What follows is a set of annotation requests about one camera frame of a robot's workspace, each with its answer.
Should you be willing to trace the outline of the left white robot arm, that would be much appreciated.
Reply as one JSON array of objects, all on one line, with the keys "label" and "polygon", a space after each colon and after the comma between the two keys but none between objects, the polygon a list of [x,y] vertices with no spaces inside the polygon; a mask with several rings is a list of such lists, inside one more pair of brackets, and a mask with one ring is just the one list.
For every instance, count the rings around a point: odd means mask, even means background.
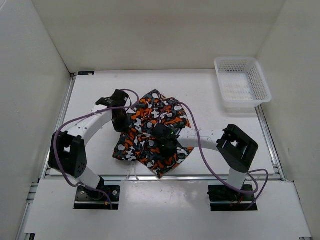
[{"label": "left white robot arm", "polygon": [[86,145],[110,122],[117,131],[125,129],[129,100],[126,90],[116,89],[110,97],[97,100],[89,114],[66,122],[52,135],[49,167],[60,172],[71,186],[84,187],[93,200],[106,195],[105,184],[103,178],[88,167]]}]

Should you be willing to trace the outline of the orange camouflage shorts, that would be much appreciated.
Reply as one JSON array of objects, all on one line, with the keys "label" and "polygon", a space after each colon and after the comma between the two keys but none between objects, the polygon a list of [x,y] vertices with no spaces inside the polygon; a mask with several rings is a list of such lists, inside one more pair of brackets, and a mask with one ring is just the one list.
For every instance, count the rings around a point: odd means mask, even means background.
[{"label": "orange camouflage shorts", "polygon": [[127,113],[126,128],[121,131],[113,151],[118,161],[139,162],[158,178],[176,169],[193,152],[176,140],[173,146],[155,131],[157,124],[169,130],[191,126],[184,108],[174,97],[165,97],[157,89],[144,95]]}]

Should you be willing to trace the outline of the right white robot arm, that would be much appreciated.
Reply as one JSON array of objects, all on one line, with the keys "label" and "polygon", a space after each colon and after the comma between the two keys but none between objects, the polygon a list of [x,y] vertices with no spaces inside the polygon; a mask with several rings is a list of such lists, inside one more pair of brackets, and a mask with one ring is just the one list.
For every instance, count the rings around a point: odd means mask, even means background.
[{"label": "right white robot arm", "polygon": [[[259,190],[256,180],[255,189],[243,190],[246,176],[249,175],[252,162],[259,149],[259,145],[244,131],[234,124],[228,124],[223,130],[200,130],[198,128],[170,128],[158,123],[151,135],[160,142],[163,153],[172,153],[181,146],[183,148],[199,148],[202,159],[209,171],[225,185],[224,193],[230,200],[238,199],[242,194],[252,195]],[[222,180],[210,168],[205,159],[203,149],[219,152],[229,166],[227,181]]]}]

